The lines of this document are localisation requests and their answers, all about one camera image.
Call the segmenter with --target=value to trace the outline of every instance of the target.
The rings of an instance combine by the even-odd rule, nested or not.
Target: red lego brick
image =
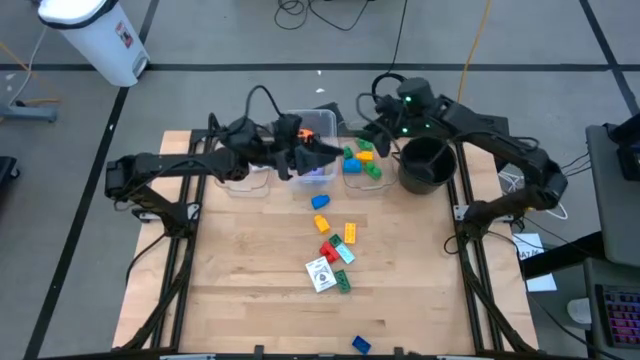
[[[340,254],[336,251],[336,249],[329,244],[328,241],[325,241],[320,248],[320,254],[324,255],[327,258],[329,264],[340,259]]]

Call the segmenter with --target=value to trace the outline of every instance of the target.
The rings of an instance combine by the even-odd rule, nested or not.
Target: white paper
[[[542,247],[542,241],[540,241],[540,235],[538,234],[514,234],[513,241],[516,243],[516,246],[518,247],[518,252],[520,253],[520,260],[524,260],[528,257],[541,254],[544,252],[544,249],[533,247],[529,244],[526,244],[520,241],[518,238],[530,243],[531,245],[535,245],[538,247]],[[542,275],[542,276],[538,276],[536,278],[527,280],[527,288],[529,288],[530,292],[558,290],[558,288],[556,287],[556,282],[555,280],[553,280],[552,274]]]
[[[327,290],[338,283],[326,257],[318,258],[308,263],[306,267],[316,292]]]

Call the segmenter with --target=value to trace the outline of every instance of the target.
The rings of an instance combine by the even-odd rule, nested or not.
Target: clear plastic bin
[[[340,147],[349,146],[353,154],[357,154],[360,150],[356,144],[356,138],[340,138]],[[380,157],[378,152],[373,150],[373,161],[382,171],[382,176],[378,180],[374,180],[364,172],[364,164],[362,172],[359,174],[342,173],[347,196],[349,197],[369,197],[384,195],[393,184],[398,180],[397,163],[389,154],[386,158]],[[340,158],[340,166],[344,165],[344,158]]]
[[[216,149],[222,147],[220,143],[216,145]],[[269,177],[273,169],[269,167],[260,168],[250,165],[249,175],[242,181],[225,181],[224,184],[215,180],[216,185],[224,189],[229,196],[233,197],[265,197],[269,195]]]
[[[331,110],[289,110],[289,114],[302,117],[301,128],[309,129],[319,134],[321,140],[329,145],[340,146],[338,142],[338,130],[336,115]],[[288,183],[294,191],[316,192],[320,191],[336,178],[339,161],[335,161],[322,169],[298,176],[295,171],[289,171],[293,178]]]

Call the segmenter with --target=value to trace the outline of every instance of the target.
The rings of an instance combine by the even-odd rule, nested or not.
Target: white cable
[[[508,193],[512,193],[516,190],[518,190],[518,183],[520,181],[524,181],[524,176],[520,176],[520,175],[515,175],[515,174],[511,174],[508,173],[506,171],[502,171],[500,173],[498,173],[498,176],[507,181],[509,183],[509,188],[507,189],[507,191],[503,191],[503,194],[508,194]],[[545,210],[545,212],[553,217],[555,217],[556,219],[560,219],[560,220],[567,220],[569,219],[569,213],[567,212],[567,210],[564,208],[564,205],[562,205],[561,202],[558,202],[558,206],[557,208],[560,208],[560,211],[562,211],[562,215],[560,214],[556,214],[551,210]]]
[[[27,87],[27,84],[29,83],[29,80],[31,80],[31,68],[33,66],[33,61],[36,58],[36,54],[38,53],[38,50],[40,50],[40,45],[42,45],[42,40],[44,39],[44,35],[46,33],[47,33],[47,26],[45,25],[42,28],[42,32],[40,33],[40,37],[38,38],[38,42],[36,43],[36,47],[33,49],[33,52],[31,53],[31,58],[29,59],[29,71],[27,71],[27,77],[24,79],[24,82],[22,83],[22,85],[20,86],[18,91],[16,91],[15,95],[13,95],[11,100],[9,100],[9,104],[8,104],[9,106],[13,105],[13,103],[16,101],[16,99],[18,99],[20,94],[22,94],[22,92],[24,91],[24,88]]]

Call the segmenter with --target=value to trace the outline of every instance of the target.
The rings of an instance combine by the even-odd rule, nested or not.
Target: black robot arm
[[[380,115],[365,127],[381,156],[389,153],[391,137],[432,136],[474,144],[518,167],[524,174],[524,188],[496,200],[469,204],[462,230],[470,239],[480,239],[493,220],[527,209],[546,210],[558,205],[567,179],[557,163],[532,138],[500,134],[486,116],[440,95],[435,97],[429,83],[411,78],[398,87],[399,98],[386,95],[378,99]]]
[[[289,180],[289,170],[298,175],[335,161],[343,150],[322,142],[316,134],[300,132],[302,119],[281,114],[267,127],[247,117],[221,127],[213,114],[209,117],[210,141],[224,147],[205,154],[129,155],[107,163],[105,195],[116,204],[133,202],[144,211],[158,216],[169,236],[186,236],[196,215],[188,205],[170,202],[149,186],[158,177],[211,175],[220,182],[240,181],[249,174],[249,165],[269,166],[278,170],[282,180]]]

